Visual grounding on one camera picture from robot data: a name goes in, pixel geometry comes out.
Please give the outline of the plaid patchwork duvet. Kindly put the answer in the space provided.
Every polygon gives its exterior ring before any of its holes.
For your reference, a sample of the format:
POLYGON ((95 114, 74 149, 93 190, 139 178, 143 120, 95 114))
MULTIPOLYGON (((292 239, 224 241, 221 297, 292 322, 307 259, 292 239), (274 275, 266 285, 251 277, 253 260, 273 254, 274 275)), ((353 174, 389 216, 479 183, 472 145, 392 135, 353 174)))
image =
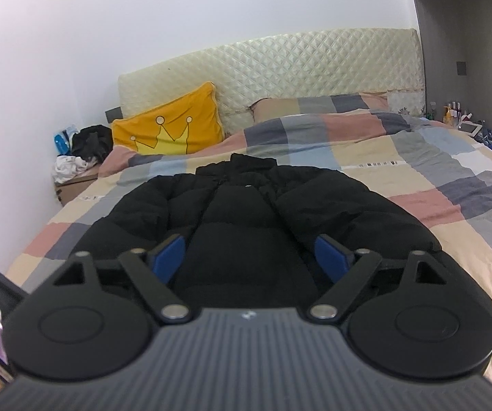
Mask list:
MULTIPOLYGON (((492 151, 441 123, 367 110, 273 119, 188 155, 113 149, 99 179, 49 221, 7 277, 25 290, 37 288, 129 191, 154 176, 194 173, 235 153, 339 170, 361 181, 427 226, 492 298, 492 151)), ((492 359, 486 375, 492 381, 492 359)))

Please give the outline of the plaid pillow at headboard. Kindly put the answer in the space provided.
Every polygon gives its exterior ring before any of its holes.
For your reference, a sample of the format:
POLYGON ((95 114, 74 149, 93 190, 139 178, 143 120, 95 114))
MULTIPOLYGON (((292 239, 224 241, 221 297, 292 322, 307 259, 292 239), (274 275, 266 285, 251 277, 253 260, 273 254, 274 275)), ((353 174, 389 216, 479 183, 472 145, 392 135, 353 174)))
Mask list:
POLYGON ((312 98, 264 98, 251 106, 254 122, 289 115, 339 114, 354 110, 389 110, 386 93, 354 93, 312 98))

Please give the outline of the white cloth pile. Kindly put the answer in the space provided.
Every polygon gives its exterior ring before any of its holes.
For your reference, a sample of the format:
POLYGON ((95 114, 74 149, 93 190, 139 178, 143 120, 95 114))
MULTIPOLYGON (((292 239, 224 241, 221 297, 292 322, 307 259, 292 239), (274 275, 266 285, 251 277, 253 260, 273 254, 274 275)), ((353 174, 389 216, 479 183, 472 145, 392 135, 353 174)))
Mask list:
POLYGON ((55 184, 63 184, 75 176, 84 174, 97 164, 97 159, 86 161, 80 156, 61 155, 54 162, 52 178, 55 184))

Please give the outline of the grey wall cabinet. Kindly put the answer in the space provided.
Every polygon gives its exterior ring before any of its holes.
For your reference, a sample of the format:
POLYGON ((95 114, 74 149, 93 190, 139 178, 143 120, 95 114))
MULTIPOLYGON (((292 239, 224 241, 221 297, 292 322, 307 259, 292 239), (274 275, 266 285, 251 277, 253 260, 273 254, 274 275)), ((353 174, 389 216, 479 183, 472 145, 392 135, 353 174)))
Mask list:
POLYGON ((414 0, 426 107, 459 101, 492 130, 492 0, 414 0), (465 61, 467 76, 457 76, 465 61))

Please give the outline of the cardboard box nightstand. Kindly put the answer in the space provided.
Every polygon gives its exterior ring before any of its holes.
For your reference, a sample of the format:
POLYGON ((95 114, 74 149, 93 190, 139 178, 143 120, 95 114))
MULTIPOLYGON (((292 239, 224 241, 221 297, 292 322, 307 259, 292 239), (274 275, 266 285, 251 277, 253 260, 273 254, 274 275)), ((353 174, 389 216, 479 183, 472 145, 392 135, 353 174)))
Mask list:
POLYGON ((76 199, 77 196, 83 193, 91 184, 97 180, 99 165, 95 165, 83 174, 74 176, 67 182, 55 184, 54 191, 57 199, 62 206, 76 199))

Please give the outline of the blue white bag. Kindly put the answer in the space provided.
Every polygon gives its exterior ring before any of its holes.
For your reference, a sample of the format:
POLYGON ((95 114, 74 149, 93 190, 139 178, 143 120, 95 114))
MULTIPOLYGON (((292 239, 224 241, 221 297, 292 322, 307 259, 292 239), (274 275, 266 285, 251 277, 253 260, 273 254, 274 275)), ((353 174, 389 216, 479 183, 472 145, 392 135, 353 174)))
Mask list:
POLYGON ((78 132, 77 127, 72 124, 64 130, 54 134, 54 145, 58 155, 70 155, 72 149, 72 137, 78 132))

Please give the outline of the dark wall switch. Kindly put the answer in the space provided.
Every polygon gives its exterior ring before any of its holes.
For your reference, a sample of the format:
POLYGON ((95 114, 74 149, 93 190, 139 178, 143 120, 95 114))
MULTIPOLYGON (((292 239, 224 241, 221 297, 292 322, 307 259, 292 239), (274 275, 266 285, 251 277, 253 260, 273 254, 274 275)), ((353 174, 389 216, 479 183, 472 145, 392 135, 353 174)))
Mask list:
POLYGON ((467 76, 467 67, 465 61, 456 62, 457 76, 467 76))
POLYGON ((122 109, 120 107, 106 110, 105 115, 108 123, 113 123, 115 120, 121 120, 123 118, 122 109))

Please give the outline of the dark wall switch left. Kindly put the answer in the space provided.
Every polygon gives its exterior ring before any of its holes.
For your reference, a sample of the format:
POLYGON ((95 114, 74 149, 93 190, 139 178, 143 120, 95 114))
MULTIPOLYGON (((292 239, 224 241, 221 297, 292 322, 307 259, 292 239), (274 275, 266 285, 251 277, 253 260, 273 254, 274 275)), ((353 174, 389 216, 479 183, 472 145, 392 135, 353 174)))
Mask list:
POLYGON ((105 115, 108 123, 113 123, 115 120, 121 120, 123 118, 122 109, 120 107, 106 110, 105 115))

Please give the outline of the black puffer jacket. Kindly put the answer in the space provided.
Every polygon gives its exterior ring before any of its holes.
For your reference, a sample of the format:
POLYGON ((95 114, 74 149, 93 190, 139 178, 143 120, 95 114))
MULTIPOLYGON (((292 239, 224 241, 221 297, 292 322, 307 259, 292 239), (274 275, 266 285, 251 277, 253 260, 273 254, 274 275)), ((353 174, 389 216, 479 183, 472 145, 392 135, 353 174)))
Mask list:
POLYGON ((235 154, 194 174, 158 175, 125 195, 77 243, 96 259, 186 241, 173 292, 193 308, 306 307, 331 285, 318 236, 404 260, 439 254, 414 216, 341 172, 235 154))

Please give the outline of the white tablet device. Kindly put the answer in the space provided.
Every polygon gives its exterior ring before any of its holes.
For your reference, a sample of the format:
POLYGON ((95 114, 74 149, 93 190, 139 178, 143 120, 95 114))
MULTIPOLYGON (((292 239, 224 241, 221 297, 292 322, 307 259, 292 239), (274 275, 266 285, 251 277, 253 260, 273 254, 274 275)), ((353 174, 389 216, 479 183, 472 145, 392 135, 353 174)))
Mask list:
POLYGON ((461 122, 458 125, 458 130, 470 137, 476 137, 481 129, 482 125, 480 123, 471 123, 469 121, 461 122))

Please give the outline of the yellow crown pillow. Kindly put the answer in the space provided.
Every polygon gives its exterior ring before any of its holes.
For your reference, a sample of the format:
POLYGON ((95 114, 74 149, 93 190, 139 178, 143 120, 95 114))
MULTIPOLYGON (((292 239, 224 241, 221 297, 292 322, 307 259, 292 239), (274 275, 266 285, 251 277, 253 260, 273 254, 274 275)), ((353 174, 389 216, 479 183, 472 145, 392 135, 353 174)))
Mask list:
POLYGON ((216 87, 205 82, 168 103, 111 124, 113 143, 141 155, 192 154, 224 140, 216 87))

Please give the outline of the black clothes pile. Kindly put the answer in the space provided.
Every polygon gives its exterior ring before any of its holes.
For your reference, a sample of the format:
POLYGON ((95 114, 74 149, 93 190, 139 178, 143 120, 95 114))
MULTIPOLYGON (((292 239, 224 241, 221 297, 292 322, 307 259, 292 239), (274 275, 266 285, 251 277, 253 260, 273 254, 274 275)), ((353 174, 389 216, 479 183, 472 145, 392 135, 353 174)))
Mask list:
POLYGON ((102 124, 85 127, 71 138, 70 153, 84 161, 102 163, 112 149, 112 132, 102 124))

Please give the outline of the cream quilted headboard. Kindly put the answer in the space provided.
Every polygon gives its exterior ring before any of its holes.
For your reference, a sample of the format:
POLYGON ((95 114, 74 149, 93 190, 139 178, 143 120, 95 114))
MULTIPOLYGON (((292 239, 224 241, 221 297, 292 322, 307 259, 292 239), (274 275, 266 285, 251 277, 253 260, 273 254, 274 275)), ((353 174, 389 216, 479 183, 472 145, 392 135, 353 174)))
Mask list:
POLYGON ((226 132, 250 125, 262 98, 385 93, 393 110, 425 110, 422 47, 413 29, 352 28, 277 34, 210 47, 120 75, 122 116, 172 101, 205 82, 216 86, 226 132))

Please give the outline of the dark wall switch right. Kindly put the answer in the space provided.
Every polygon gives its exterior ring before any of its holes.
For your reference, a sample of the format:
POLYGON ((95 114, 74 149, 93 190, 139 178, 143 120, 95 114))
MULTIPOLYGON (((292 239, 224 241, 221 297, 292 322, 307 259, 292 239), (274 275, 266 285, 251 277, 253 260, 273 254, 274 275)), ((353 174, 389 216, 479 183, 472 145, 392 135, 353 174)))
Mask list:
POLYGON ((467 76, 467 67, 465 61, 456 62, 457 76, 467 76))

